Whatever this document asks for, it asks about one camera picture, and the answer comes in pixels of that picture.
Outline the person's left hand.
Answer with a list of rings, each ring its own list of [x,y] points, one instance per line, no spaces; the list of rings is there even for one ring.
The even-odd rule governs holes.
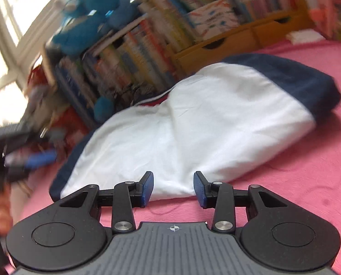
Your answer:
[[[4,184],[4,189],[0,192],[0,237],[6,236],[14,223],[10,212],[10,193],[10,185]]]

